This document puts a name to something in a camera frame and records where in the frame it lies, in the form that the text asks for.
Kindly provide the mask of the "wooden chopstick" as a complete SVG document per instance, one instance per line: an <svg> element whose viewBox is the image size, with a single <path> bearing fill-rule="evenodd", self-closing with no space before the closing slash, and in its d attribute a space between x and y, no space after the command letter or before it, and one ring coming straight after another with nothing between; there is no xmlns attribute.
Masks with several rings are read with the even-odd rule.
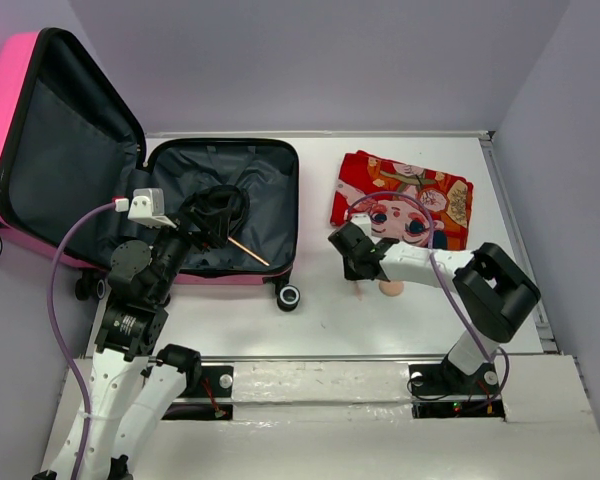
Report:
<svg viewBox="0 0 600 480"><path fill-rule="evenodd" d="M252 251L251 249L249 249L248 247L246 247L245 245L243 245L242 243L240 243L239 241L234 239L233 237L229 236L227 238L227 240L229 243L231 243L235 247L239 248L241 251L243 251L244 253L246 253L247 255L249 255L250 257L255 259L256 261L258 261L260 264L262 264L266 267L270 266L270 263L268 261L266 261L260 255L258 255L257 253L255 253L254 251Z"/></svg>

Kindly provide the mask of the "pink hard-shell suitcase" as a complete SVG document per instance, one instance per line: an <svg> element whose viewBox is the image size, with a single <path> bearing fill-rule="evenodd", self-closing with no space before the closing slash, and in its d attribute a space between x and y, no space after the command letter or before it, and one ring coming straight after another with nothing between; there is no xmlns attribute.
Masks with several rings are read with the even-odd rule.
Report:
<svg viewBox="0 0 600 480"><path fill-rule="evenodd" d="M160 188L174 213L198 191L235 185L250 198L234 239L190 252L181 283L271 284L295 309L290 282L299 220L299 157L262 138L176 138L149 149L145 133L78 38L60 28L11 36L0 52L0 230L52 254L79 218L135 189Z"/></svg>

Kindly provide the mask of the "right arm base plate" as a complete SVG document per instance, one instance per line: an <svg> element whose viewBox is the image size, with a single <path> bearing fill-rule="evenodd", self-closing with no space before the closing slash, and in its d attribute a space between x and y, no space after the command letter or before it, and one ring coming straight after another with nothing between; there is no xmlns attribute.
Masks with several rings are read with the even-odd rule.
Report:
<svg viewBox="0 0 600 480"><path fill-rule="evenodd" d="M446 376L439 363L409 368L406 387L415 419L505 419L501 385L493 364L483 364L473 376Z"/></svg>

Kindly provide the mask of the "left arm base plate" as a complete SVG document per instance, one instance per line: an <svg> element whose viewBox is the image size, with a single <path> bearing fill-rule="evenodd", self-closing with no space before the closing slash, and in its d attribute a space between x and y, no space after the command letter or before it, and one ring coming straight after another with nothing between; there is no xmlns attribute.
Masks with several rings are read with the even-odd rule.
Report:
<svg viewBox="0 0 600 480"><path fill-rule="evenodd" d="M188 387L166 410L165 421L231 421L234 366L204 364L195 387Z"/></svg>

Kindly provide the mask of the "red patterned cloth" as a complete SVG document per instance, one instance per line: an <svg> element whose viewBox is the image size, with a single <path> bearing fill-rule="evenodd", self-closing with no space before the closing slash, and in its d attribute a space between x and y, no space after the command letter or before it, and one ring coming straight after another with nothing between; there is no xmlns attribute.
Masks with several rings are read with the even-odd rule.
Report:
<svg viewBox="0 0 600 480"><path fill-rule="evenodd" d="M467 246L472 200L473 184L461 176L359 150L341 163L330 223L365 213L374 236L459 251Z"/></svg>

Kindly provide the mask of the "round pink powder puff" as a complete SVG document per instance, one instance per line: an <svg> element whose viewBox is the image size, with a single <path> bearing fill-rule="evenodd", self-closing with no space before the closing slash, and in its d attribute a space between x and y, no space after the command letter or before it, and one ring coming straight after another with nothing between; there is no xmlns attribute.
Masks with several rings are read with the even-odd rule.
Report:
<svg viewBox="0 0 600 480"><path fill-rule="evenodd" d="M404 283L402 281L380 281L379 290L388 297L397 297L404 291Z"/></svg>

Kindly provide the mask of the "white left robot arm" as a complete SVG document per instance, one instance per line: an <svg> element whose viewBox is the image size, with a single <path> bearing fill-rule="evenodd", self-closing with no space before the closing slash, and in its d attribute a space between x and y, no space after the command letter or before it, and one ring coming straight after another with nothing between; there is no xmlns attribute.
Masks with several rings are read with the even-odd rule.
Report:
<svg viewBox="0 0 600 480"><path fill-rule="evenodd" d="M202 389L217 419L230 412L215 389L199 352L155 345L168 318L171 287L192 249L214 244L209 232L192 230L193 215L168 214L158 188L137 189L81 217L65 234L52 262L57 264L72 236L101 212L126 213L129 220L155 228L152 244L129 240L114 250L107 282L110 295L96 334L88 377L76 363L69 367L82 402L57 456L39 479L130 479L160 421L192 410L175 405L182 395Z"/></svg>

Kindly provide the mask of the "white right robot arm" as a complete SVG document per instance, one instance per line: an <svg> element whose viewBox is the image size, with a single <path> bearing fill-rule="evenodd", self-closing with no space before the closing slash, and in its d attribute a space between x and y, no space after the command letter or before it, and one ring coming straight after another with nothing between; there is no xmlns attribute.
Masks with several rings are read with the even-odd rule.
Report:
<svg viewBox="0 0 600 480"><path fill-rule="evenodd" d="M415 398L442 400L468 396L487 385L495 358L541 299L535 283L498 245L485 242L473 251L449 251L394 239L374 241L347 222L329 242L343 258L349 281L409 282L440 288L459 315L464 332L443 360L419 364L408 381Z"/></svg>

